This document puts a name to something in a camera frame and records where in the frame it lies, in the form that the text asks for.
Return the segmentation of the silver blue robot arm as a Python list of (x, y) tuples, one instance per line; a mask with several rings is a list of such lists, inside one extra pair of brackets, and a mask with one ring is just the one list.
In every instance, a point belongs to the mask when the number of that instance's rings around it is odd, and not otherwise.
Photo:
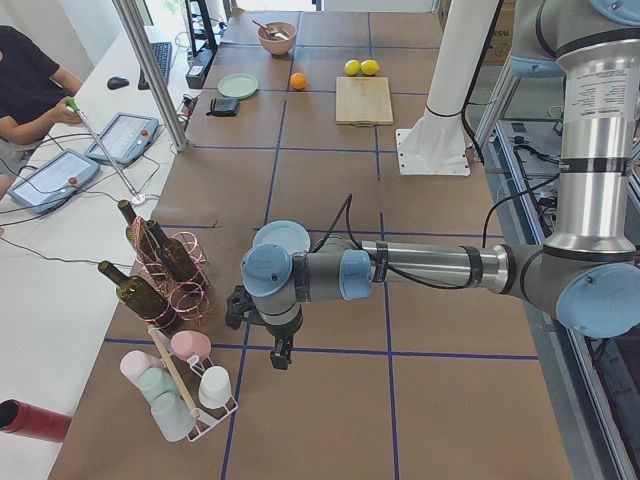
[(540, 246), (445, 247), (324, 236), (297, 223), (262, 227), (241, 264), (225, 322), (264, 327), (277, 369), (291, 361), (302, 307), (369, 296), (374, 284), (440, 290), (481, 287), (520, 298), (592, 338), (639, 322), (639, 271), (625, 236), (639, 116), (639, 5), (635, 1), (520, 1), (512, 57), (565, 75), (557, 219)]

